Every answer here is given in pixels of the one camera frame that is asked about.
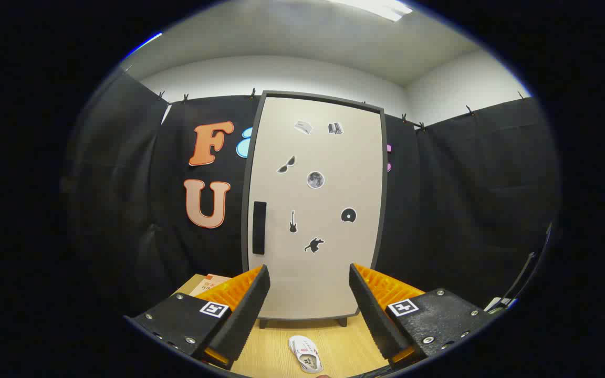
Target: guitar sticker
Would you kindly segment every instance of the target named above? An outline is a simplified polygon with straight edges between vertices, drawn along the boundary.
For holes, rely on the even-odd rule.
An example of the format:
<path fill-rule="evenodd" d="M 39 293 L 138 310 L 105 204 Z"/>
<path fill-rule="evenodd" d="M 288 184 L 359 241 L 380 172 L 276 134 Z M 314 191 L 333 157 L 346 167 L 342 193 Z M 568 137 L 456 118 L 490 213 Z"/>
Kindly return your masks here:
<path fill-rule="evenodd" d="M 291 221 L 288 223 L 288 230 L 291 234 L 295 234 L 298 232 L 298 223 L 296 223 L 295 218 L 293 218 L 295 211 L 291 211 Z"/>

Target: animal silhouette sticker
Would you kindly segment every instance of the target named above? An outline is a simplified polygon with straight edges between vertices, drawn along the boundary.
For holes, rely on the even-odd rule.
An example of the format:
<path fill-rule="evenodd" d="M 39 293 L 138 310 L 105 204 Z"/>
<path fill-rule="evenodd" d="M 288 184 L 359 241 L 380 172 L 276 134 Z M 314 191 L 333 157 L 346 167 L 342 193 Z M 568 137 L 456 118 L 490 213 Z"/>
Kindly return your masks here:
<path fill-rule="evenodd" d="M 295 221 L 295 218 L 293 218 L 295 211 L 291 211 L 291 221 L 288 223 L 288 230 L 292 233 L 295 234 L 296 232 L 298 232 L 298 225 Z"/>
<path fill-rule="evenodd" d="M 305 247 L 305 252 L 307 252 L 307 248 L 312 249 L 312 253 L 316 254 L 319 250 L 319 244 L 323 243 L 324 240 L 317 239 L 316 237 L 309 242 L 309 246 Z"/>

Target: white tag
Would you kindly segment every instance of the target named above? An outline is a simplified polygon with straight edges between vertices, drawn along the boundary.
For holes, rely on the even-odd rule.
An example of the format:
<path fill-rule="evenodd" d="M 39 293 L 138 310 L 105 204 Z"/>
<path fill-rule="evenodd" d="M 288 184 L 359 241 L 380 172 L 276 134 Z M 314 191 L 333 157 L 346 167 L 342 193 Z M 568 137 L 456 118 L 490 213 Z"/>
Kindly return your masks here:
<path fill-rule="evenodd" d="M 491 302 L 489 302 L 489 304 L 487 305 L 487 307 L 485 307 L 485 311 L 488 311 L 490 308 L 492 308 L 492 306 L 494 306 L 495 303 L 497 303 L 499 301 L 499 297 L 494 297 L 494 299 L 492 299 Z M 515 299 L 511 299 L 511 298 L 504 298 L 502 299 L 501 303 L 507 305 L 508 307 L 512 306 L 515 301 L 517 301 L 517 298 Z"/>
<path fill-rule="evenodd" d="M 410 299 L 405 299 L 405 301 L 400 301 L 396 303 L 392 303 L 389 305 L 391 311 L 393 311 L 396 316 L 403 316 L 406 313 L 411 313 L 417 311 L 419 308 L 415 306 L 415 304 L 410 301 Z"/>
<path fill-rule="evenodd" d="M 220 304 L 220 303 L 216 303 L 216 302 L 207 302 L 207 304 L 205 304 L 200 309 L 200 312 L 206 313 L 207 315 L 210 315 L 210 316 L 216 316 L 217 318 L 220 318 L 223 315 L 223 313 L 225 313 L 226 309 L 228 309 L 228 306 L 226 306 L 225 304 Z"/>

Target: black backdrop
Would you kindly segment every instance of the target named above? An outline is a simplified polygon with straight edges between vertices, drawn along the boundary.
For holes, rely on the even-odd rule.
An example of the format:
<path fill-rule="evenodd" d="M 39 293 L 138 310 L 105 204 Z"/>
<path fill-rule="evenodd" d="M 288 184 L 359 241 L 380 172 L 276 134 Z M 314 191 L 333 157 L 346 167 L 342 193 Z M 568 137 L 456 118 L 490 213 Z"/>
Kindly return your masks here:
<path fill-rule="evenodd" d="M 70 220 L 99 292 L 135 315 L 194 273 L 242 272 L 246 160 L 235 152 L 259 96 L 178 101 L 168 107 L 125 72 L 109 77 L 79 118 L 68 155 Z M 559 206 L 558 162 L 532 98 L 475 110 L 415 132 L 386 116 L 388 175 L 376 269 L 422 290 L 445 287 L 484 307 L 543 242 Z M 216 160 L 191 167 L 194 128 L 231 121 Z M 183 181 L 229 182 L 224 223 L 204 229 L 185 212 Z"/>

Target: sticker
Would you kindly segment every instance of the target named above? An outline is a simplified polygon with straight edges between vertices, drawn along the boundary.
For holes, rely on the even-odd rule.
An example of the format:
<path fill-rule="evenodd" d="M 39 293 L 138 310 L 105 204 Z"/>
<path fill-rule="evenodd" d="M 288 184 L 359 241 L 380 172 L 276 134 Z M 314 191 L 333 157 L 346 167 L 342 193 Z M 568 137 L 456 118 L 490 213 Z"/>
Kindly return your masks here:
<path fill-rule="evenodd" d="M 343 130 L 340 122 L 331 122 L 328 124 L 328 133 L 329 134 L 340 135 L 340 134 L 343 134 L 343 132 L 344 132 L 344 130 Z"/>
<path fill-rule="evenodd" d="M 419 309 L 417 306 L 415 306 L 415 304 L 412 303 L 412 301 L 410 301 L 410 299 L 405 299 L 405 301 L 392 303 L 389 305 L 389 308 L 397 317 L 403 316 L 407 313 L 415 312 Z"/>
<path fill-rule="evenodd" d="M 314 171 L 307 175 L 307 185 L 312 189 L 319 189 L 320 187 L 324 186 L 325 182 L 326 179 L 321 172 Z"/>
<path fill-rule="evenodd" d="M 225 310 L 228 309 L 228 306 L 225 304 L 220 304 L 216 302 L 207 302 L 201 309 L 201 313 L 206 313 L 209 316 L 215 316 L 216 318 L 220 318 L 225 313 Z"/>
<path fill-rule="evenodd" d="M 305 252 L 307 252 L 307 248 L 312 249 L 312 253 L 316 254 L 319 250 L 319 244 L 323 243 L 324 240 L 317 239 L 316 237 L 309 242 L 309 246 L 305 247 Z"/>
<path fill-rule="evenodd" d="M 298 232 L 298 224 L 295 221 L 294 214 L 295 211 L 291 211 L 291 221 L 288 223 L 288 230 L 291 234 Z"/>
<path fill-rule="evenodd" d="M 243 141 L 237 144 L 237 156 L 241 158 L 247 158 L 249 155 L 249 142 L 252 140 L 252 129 L 253 127 L 249 127 L 242 132 Z"/>
<path fill-rule="evenodd" d="M 348 207 L 342 211 L 342 215 L 340 216 L 343 222 L 352 222 L 356 220 L 356 211 Z"/>
<path fill-rule="evenodd" d="M 312 127 L 312 125 L 309 124 L 309 122 L 305 122 L 305 121 L 298 121 L 298 122 L 296 122 L 296 124 L 293 125 L 293 128 L 296 129 L 297 131 L 302 132 L 303 134 L 306 134 L 306 135 L 312 134 L 312 130 L 314 129 Z"/>
<path fill-rule="evenodd" d="M 296 157 L 292 156 L 288 161 L 286 161 L 285 165 L 281 166 L 281 168 L 279 168 L 277 170 L 277 173 L 285 174 L 288 171 L 288 167 L 292 167 L 295 163 L 296 163 Z"/>

